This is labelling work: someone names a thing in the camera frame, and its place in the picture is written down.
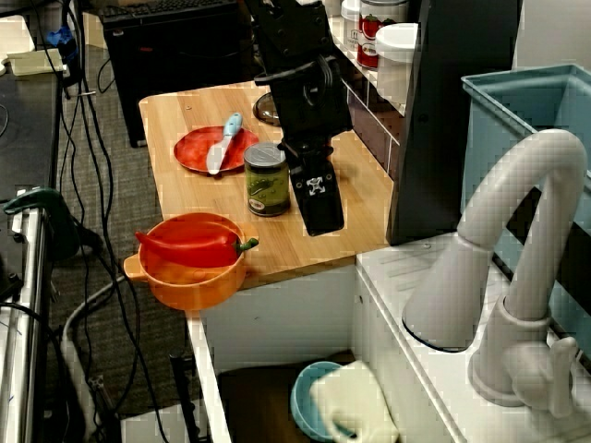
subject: orange bowl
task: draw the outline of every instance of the orange bowl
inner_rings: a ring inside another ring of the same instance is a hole
[[[250,238],[258,239],[254,226],[242,226],[217,214],[193,212],[179,215],[159,223],[148,235],[163,240],[186,238],[199,225],[220,224],[238,235],[241,243]],[[222,268],[190,268],[167,261],[143,245],[136,255],[128,257],[124,271],[133,281],[146,281],[153,295],[173,309],[193,311],[218,305],[240,289],[247,267],[243,252],[231,266]]]

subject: keyboard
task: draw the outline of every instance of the keyboard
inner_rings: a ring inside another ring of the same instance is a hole
[[[106,6],[99,17],[103,25],[152,23],[172,19],[170,16],[192,18],[228,12],[237,8],[236,0],[162,0],[128,6]]]

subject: knife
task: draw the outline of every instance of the knife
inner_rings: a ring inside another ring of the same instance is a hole
[[[223,157],[228,149],[228,145],[240,130],[241,125],[242,115],[239,113],[230,115],[228,121],[225,122],[225,126],[223,127],[223,140],[211,146],[210,150],[207,152],[207,170],[211,175],[216,175],[220,172]]]

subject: wooden countertop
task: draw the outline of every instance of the wooden countertop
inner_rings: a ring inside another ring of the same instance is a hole
[[[345,226],[316,237],[308,236],[291,188],[291,209],[278,217],[258,217],[247,208],[243,171],[211,177],[176,161],[175,144],[186,133],[222,126],[235,112],[243,115],[243,127],[260,141],[279,142],[281,129],[252,114],[254,103],[267,91],[248,82],[148,97],[139,104],[164,219],[205,211],[251,222],[258,229],[260,244],[247,253],[249,272],[243,289],[353,264],[356,254],[388,245],[392,179],[353,131],[332,139]]]

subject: teal bin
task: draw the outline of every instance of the teal bin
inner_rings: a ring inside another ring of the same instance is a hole
[[[497,161],[537,131],[559,128],[572,132],[583,142],[591,160],[591,74],[580,66],[520,69],[468,76],[462,81],[472,98],[462,210]],[[589,174],[574,221],[591,235]],[[505,230],[495,252],[515,271],[522,249],[520,242]],[[591,317],[558,283],[550,307],[554,318],[574,332],[581,349],[591,355]]]

